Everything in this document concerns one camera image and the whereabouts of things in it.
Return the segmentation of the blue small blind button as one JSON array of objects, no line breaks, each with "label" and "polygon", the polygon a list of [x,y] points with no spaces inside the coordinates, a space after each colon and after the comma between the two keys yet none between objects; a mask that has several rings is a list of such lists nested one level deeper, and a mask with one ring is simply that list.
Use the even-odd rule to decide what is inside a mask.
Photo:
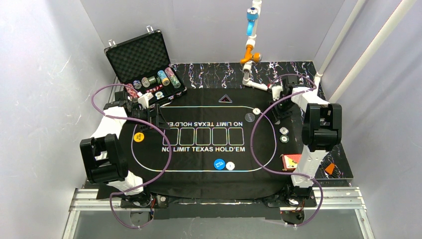
[{"label": "blue small blind button", "polygon": [[213,162],[213,165],[216,170],[223,170],[225,168],[226,162],[219,158]]}]

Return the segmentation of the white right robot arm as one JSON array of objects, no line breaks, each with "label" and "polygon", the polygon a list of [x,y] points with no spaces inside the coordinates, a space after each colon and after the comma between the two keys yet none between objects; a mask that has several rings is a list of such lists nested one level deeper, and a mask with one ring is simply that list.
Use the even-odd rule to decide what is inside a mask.
[{"label": "white right robot arm", "polygon": [[342,107],[317,95],[320,80],[320,75],[311,81],[299,74],[284,74],[273,81],[280,85],[269,84],[275,103],[271,113],[276,123],[289,117],[295,105],[305,113],[301,131],[304,148],[291,176],[294,189],[311,187],[322,160],[341,142]]}]

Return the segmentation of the clear dealer button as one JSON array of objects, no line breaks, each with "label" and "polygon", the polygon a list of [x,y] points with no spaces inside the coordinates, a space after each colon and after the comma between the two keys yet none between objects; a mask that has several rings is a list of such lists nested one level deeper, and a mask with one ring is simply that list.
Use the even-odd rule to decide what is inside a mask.
[{"label": "clear dealer button", "polygon": [[254,122],[255,121],[255,114],[246,113],[244,118],[247,122]]}]

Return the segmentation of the white blue poker chip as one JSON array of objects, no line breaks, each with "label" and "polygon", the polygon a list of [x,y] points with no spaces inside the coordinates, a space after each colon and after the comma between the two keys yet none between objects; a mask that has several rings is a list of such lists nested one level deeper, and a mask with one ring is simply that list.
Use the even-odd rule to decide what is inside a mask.
[{"label": "white blue poker chip", "polygon": [[281,127],[279,129],[279,132],[281,135],[288,135],[289,134],[289,130],[286,127]]}]

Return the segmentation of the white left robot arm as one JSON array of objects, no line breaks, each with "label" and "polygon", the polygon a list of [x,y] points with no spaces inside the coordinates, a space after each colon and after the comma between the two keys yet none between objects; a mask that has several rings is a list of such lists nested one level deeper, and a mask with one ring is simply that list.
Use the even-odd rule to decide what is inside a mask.
[{"label": "white left robot arm", "polygon": [[138,93],[133,98],[126,91],[115,94],[115,100],[100,109],[104,116],[90,138],[80,142],[80,150],[87,178],[92,184],[105,184],[116,188],[125,196],[141,194],[143,180],[128,169],[128,162],[119,142],[127,121],[136,124],[143,120],[141,131],[169,129],[159,104],[152,104],[152,93]]}]

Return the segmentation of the yellow big blind button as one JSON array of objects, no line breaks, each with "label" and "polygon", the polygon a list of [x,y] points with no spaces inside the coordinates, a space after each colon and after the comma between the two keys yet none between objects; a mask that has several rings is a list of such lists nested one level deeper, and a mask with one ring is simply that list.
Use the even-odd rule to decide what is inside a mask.
[{"label": "yellow big blind button", "polygon": [[145,139],[145,135],[142,132],[137,132],[133,136],[135,142],[142,142]]}]

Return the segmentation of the white grey poker chip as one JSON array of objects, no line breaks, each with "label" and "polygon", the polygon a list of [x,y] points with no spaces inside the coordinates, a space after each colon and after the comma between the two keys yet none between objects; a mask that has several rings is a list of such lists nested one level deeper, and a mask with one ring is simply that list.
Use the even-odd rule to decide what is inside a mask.
[{"label": "white grey poker chip", "polygon": [[234,170],[235,169],[235,164],[233,163],[233,162],[227,162],[226,164],[225,164],[225,167],[226,167],[226,169],[227,170],[229,170],[229,171],[232,171],[232,170]]},{"label": "white grey poker chip", "polygon": [[252,110],[252,112],[253,112],[255,115],[260,115],[260,114],[261,114],[261,111],[260,111],[260,109],[259,109],[259,108],[254,108],[254,109]]}]

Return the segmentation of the green poker chip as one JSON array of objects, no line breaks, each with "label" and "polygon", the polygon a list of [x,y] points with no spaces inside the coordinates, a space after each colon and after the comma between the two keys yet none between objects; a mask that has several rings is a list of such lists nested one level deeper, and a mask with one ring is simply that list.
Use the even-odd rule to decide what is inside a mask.
[{"label": "green poker chip", "polygon": [[281,135],[279,139],[280,139],[280,142],[282,142],[282,143],[288,143],[289,142],[289,137],[287,135]]}]

